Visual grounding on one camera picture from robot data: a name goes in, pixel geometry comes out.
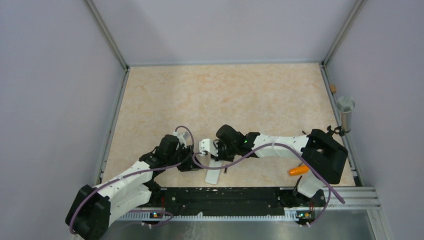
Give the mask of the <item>white remote control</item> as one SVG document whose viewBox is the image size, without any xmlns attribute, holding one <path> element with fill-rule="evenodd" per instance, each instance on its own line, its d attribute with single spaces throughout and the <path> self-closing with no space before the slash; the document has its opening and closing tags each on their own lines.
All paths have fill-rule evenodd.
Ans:
<svg viewBox="0 0 424 240">
<path fill-rule="evenodd" d="M 221 160 L 215 161 L 212 159 L 209 162 L 208 166 L 210 168 L 220 168 L 222 167 L 222 165 L 223 165 L 223 162 Z M 205 182 L 210 185 L 216 185 L 219 180 L 220 171 L 221 171 L 220 169 L 208 169 L 205 176 Z"/>
</svg>

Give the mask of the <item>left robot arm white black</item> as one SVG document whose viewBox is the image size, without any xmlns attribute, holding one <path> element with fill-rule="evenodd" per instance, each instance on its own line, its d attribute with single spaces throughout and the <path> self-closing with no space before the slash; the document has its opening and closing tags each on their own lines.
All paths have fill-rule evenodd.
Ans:
<svg viewBox="0 0 424 240">
<path fill-rule="evenodd" d="M 156 206 L 161 188 L 155 177 L 172 168 L 186 171 L 194 153 L 194 145 L 187 140 L 193 139 L 188 131 L 166 134 L 158 146 L 122 173 L 104 183 L 81 187 L 65 218 L 70 233 L 84 240 L 99 240 L 117 219 L 134 208 Z"/>
</svg>

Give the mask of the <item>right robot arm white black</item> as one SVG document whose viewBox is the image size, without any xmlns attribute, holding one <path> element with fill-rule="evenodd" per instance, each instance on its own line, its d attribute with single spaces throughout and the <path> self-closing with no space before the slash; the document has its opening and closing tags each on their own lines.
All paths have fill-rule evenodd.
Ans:
<svg viewBox="0 0 424 240">
<path fill-rule="evenodd" d="M 236 155 L 245 158 L 299 158 L 309 168 L 293 192 L 293 200 L 299 206 L 307 206 L 320 188 L 340 183 L 349 154 L 330 132 L 321 129 L 288 137 L 259 132 L 243 134 L 225 124 L 217 131 L 216 138 L 208 149 L 216 161 L 233 162 Z"/>
</svg>

